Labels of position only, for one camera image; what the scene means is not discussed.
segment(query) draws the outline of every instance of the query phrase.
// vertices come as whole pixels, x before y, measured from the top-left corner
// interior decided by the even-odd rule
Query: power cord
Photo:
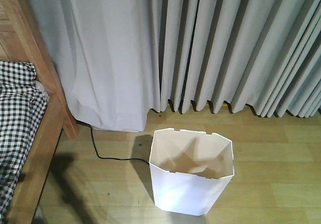
[[[95,152],[96,152],[96,155],[99,159],[102,159],[102,160],[140,160],[142,162],[144,162],[145,164],[149,165],[149,163],[144,160],[144,159],[141,159],[141,158],[127,158],[127,159],[121,159],[121,158],[114,158],[114,157],[101,157],[99,154],[98,154],[98,151],[97,151],[97,147],[96,147],[96,144],[95,144],[95,139],[94,139],[94,135],[92,133],[92,127],[90,126],[90,133],[91,133],[91,140],[92,140],[92,144],[94,145],[94,148],[95,148]]]

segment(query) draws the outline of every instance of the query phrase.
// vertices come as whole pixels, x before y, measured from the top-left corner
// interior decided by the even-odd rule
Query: black and white checkered fabric
[[[0,61],[0,224],[47,106],[31,63]]]

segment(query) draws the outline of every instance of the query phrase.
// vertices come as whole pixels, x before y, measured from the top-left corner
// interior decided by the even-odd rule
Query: wooden floor
[[[145,132],[94,131],[99,154],[148,160],[154,130],[219,133],[233,141],[236,175],[206,216],[154,206],[148,165],[100,160],[90,129],[62,133],[40,207],[54,223],[321,223],[321,116],[259,118],[246,107],[181,115],[150,111]]]

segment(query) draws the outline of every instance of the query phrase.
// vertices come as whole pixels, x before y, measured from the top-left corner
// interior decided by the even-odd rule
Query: wastebasket
[[[157,130],[149,167],[157,207],[203,215],[234,176],[232,141],[216,133]]]

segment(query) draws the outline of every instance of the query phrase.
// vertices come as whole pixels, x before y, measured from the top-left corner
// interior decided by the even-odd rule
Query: curtain
[[[321,106],[320,0],[30,0],[76,119],[142,131],[210,101],[260,116]]]

